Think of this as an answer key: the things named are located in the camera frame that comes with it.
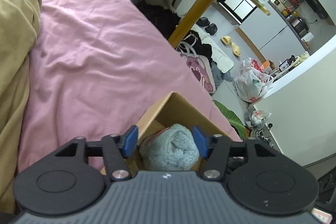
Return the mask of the fluffy light blue towel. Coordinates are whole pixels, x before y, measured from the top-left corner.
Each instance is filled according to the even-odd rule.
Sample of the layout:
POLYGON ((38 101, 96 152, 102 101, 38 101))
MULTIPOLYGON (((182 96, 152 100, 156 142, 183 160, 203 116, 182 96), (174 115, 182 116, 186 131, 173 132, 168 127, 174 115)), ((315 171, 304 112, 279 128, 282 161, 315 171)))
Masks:
POLYGON ((174 124, 145 138, 139 145, 144 167, 154 171, 190 170, 199 159, 191 131, 174 124))

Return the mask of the green leaf cartoon rug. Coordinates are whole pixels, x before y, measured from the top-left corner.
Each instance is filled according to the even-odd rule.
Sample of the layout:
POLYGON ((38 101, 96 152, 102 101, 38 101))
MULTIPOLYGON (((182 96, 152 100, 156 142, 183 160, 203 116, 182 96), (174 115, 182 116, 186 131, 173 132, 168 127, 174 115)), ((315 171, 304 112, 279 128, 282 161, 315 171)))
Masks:
POLYGON ((241 139, 247 139, 247 129, 240 118, 232 111, 226 108, 219 101, 214 100, 214 104, 218 107, 220 112, 227 118, 230 125, 235 129, 236 133, 241 139))

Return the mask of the grey sneaker left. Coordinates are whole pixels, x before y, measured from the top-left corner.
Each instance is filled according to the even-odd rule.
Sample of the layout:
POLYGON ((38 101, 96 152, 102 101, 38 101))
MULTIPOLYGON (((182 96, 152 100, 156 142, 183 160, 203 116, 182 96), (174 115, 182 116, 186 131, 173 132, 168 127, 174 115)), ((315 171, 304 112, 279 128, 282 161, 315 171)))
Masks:
POLYGON ((260 128, 260 129, 253 129, 250 133, 250 136, 249 136, 250 139, 259 139, 260 141, 263 141, 264 143, 267 143, 267 145, 269 146, 273 146, 271 144, 271 140, 272 140, 272 137, 271 136, 265 136, 264 135, 264 129, 263 128, 260 128))

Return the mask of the small clear plastic bag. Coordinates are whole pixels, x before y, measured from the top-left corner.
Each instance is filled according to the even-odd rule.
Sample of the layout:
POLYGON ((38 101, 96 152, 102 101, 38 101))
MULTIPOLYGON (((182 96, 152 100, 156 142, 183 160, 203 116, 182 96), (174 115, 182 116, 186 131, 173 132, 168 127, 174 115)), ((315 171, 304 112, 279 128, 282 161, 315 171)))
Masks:
POLYGON ((272 113, 262 110, 251 110, 244 114, 244 121, 249 128, 262 128, 272 113))

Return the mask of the open cardboard box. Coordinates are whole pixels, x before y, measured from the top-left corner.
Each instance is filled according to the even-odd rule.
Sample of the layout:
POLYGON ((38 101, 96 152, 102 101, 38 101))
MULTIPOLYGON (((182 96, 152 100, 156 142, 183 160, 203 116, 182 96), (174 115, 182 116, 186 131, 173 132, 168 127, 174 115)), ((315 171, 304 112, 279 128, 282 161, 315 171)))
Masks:
MULTIPOLYGON (((231 140, 237 139, 238 134, 213 101, 210 102, 210 106, 211 113, 215 117, 214 122, 206 118, 178 93, 170 93, 150 106, 137 123, 138 147, 135 149, 133 155, 125 161, 130 174, 135 176, 138 171, 146 170, 142 157, 139 154, 139 145, 141 142, 148 136, 174 124, 181 124, 190 131, 193 131, 194 126, 198 126, 209 135, 221 134, 229 137, 231 140)), ((199 156, 197 163, 194 164, 191 170, 198 171, 201 160, 199 156)))

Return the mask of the large white plastic bag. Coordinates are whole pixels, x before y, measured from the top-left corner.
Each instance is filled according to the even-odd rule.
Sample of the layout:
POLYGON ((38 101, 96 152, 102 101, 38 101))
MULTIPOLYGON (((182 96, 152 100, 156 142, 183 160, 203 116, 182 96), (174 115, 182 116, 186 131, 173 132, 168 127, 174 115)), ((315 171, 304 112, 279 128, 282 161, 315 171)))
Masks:
POLYGON ((253 103, 266 95, 273 84, 273 77, 262 72, 255 59, 248 57, 240 63, 240 75, 233 80, 238 97, 253 103))

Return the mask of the pink bear cushion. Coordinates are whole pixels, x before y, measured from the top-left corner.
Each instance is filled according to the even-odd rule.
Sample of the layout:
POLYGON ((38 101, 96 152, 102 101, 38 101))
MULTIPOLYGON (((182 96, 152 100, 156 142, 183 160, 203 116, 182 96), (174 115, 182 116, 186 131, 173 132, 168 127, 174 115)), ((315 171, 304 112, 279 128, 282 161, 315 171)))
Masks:
POLYGON ((188 53, 180 53, 180 57, 185 61, 187 67, 197 78, 201 86, 205 88, 208 93, 215 93, 216 87, 208 58, 188 53))

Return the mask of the white floor towel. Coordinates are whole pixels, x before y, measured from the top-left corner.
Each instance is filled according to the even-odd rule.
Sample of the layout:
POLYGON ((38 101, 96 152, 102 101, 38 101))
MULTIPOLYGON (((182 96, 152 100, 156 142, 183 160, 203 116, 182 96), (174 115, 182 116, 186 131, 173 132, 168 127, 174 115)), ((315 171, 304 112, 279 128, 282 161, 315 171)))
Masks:
POLYGON ((227 73, 233 68, 234 62, 221 50, 213 39, 206 36, 205 38, 202 38, 201 41, 202 44, 209 44, 211 46, 213 52, 212 59, 223 73, 227 73))

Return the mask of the yellow slipper right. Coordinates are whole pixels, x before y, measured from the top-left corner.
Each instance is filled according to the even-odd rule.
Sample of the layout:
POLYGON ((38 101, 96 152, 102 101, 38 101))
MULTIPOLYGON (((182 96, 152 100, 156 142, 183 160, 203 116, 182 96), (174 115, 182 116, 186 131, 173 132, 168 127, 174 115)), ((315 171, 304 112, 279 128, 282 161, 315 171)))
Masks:
POLYGON ((240 47, 236 43, 234 43, 234 42, 231 43, 231 49, 232 49, 232 53, 236 57, 240 57, 241 56, 240 47))

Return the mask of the yellow slipper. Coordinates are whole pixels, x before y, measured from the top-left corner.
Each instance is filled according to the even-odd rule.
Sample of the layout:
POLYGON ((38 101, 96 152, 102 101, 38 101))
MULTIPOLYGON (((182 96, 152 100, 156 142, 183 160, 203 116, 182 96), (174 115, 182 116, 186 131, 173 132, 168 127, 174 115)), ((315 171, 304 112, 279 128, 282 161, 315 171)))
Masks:
POLYGON ((234 42, 231 43, 231 49, 232 49, 232 53, 236 57, 240 57, 241 56, 240 47, 236 43, 234 43, 234 42))
POLYGON ((232 39, 231 39, 230 36, 223 36, 223 37, 221 37, 220 40, 225 46, 228 46, 232 43, 232 39))

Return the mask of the black clothes pile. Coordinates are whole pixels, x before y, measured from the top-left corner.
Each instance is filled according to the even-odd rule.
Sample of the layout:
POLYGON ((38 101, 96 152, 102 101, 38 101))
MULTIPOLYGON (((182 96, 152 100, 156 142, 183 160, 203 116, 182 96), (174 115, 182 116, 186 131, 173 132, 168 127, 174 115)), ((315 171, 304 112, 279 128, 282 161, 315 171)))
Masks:
POLYGON ((189 44, 197 55, 202 55, 208 58, 209 63, 213 61, 212 54, 213 50, 210 44, 202 43, 199 34, 196 31, 190 30, 188 34, 183 38, 183 40, 177 46, 177 51, 186 52, 187 48, 182 43, 189 44))

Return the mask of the yellow slipper left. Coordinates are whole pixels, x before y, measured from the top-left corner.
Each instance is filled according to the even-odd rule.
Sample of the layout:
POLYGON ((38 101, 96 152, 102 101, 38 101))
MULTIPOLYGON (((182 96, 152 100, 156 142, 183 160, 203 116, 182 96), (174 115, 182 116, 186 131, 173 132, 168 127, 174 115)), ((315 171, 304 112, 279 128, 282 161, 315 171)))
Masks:
POLYGON ((223 37, 221 37, 220 40, 225 46, 228 46, 232 43, 232 39, 231 39, 230 36, 223 36, 223 37))

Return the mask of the white cabinet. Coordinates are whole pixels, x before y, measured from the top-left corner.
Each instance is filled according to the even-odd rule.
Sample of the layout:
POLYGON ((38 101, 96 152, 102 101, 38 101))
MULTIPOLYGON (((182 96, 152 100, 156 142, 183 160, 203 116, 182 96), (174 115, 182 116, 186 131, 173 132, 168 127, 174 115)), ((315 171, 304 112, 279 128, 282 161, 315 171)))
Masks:
POLYGON ((299 56, 308 51, 294 27, 273 3, 267 3, 265 7, 269 15, 256 8, 239 26, 242 36, 253 44, 252 47, 276 65, 292 55, 299 56))

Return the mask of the black slipper left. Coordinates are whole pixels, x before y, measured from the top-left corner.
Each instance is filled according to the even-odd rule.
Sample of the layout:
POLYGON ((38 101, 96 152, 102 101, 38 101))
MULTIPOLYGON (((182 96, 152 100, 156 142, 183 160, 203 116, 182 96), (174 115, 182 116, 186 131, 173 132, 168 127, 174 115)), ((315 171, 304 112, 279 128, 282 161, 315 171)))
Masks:
POLYGON ((196 24, 199 27, 208 27, 210 25, 210 21, 206 17, 201 17, 197 20, 196 24))

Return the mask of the tan blanket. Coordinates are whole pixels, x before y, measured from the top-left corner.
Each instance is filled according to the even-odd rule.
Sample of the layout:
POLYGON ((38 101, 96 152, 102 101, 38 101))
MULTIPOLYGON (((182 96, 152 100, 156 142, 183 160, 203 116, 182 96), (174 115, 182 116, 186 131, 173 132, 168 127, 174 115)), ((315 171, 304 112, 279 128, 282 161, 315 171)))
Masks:
POLYGON ((1 0, 1 212, 14 213, 13 182, 29 98, 29 52, 41 30, 42 0, 1 0))

